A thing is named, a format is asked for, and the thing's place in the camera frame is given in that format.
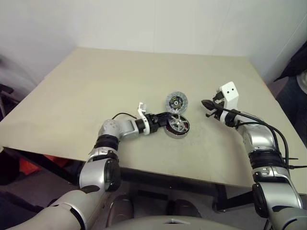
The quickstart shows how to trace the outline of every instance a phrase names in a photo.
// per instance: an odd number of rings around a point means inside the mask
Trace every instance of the red object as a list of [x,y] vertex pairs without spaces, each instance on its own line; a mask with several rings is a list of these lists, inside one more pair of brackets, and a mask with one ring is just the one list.
[[[65,166],[66,163],[69,161],[68,159],[65,159],[65,158],[54,157],[54,156],[49,156],[49,155],[44,155],[44,156],[47,157],[49,160],[55,162],[55,164],[57,164],[60,167]],[[20,172],[23,172],[24,174],[29,175],[39,170],[41,170],[40,167],[26,161],[23,158],[19,159],[19,171]]]

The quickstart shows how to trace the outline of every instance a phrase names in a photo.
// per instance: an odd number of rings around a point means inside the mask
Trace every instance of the brushless motor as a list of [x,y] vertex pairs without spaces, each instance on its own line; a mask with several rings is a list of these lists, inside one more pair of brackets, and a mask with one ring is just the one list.
[[180,114],[173,114],[166,122],[165,132],[172,138],[184,138],[190,129],[187,119]]

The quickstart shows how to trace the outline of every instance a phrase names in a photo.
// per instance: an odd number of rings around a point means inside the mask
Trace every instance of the white bracket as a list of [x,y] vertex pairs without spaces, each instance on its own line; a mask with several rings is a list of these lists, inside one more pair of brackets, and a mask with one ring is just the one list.
[[144,135],[148,135],[150,133],[150,127],[147,118],[145,117],[146,112],[146,104],[140,102],[138,107],[138,115],[137,117],[142,119],[145,125],[145,129],[143,130]]
[[[222,85],[218,92],[222,92],[224,96],[224,109],[232,110],[237,109],[239,93],[236,90],[235,84],[231,81],[225,85]],[[220,121],[225,124],[225,117],[228,114],[227,111],[223,111]]]

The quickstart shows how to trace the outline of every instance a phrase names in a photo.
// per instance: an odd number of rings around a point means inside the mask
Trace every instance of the table leg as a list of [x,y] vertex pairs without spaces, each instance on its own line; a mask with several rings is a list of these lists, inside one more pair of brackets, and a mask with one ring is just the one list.
[[214,211],[225,212],[228,208],[243,206],[254,203],[253,192],[243,193],[230,199],[218,199],[213,203]]
[[4,118],[6,116],[6,112],[5,112],[5,109],[4,109],[4,104],[3,104],[1,96],[0,96],[0,110],[1,110],[2,118]]
[[226,200],[227,199],[227,192],[226,187],[223,184],[215,184],[215,189],[217,192],[216,198],[217,200]]
[[47,157],[45,157],[42,154],[11,149],[7,147],[4,147],[4,151],[8,154],[17,155],[22,158],[25,158],[27,161],[56,174],[57,176],[63,178],[64,180],[74,185],[78,184],[77,175],[71,174],[70,172],[58,166],[57,164],[55,164],[53,161],[49,160]]

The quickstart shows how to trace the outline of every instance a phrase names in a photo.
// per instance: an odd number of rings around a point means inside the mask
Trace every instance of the floor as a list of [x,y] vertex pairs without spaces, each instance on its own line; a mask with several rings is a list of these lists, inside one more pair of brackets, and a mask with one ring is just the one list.
[[[134,190],[141,189],[166,194],[173,200],[188,200],[197,207],[203,218],[240,229],[261,230],[265,224],[265,219],[260,218],[256,214],[253,206],[218,214],[211,209],[213,201],[211,196],[123,182],[121,187],[108,199],[105,209],[102,210],[100,217],[92,228],[93,230],[104,229],[109,206],[112,200],[118,195],[128,193],[132,188]],[[11,192],[31,204],[43,207],[47,206],[52,199],[60,197],[64,193],[73,189],[76,189],[76,187],[46,171],[37,172],[7,186],[0,186],[0,191]],[[249,191],[248,189],[235,187],[227,187],[226,189],[228,197]],[[134,200],[134,207],[135,217],[163,215],[165,212],[166,201],[138,196]]]

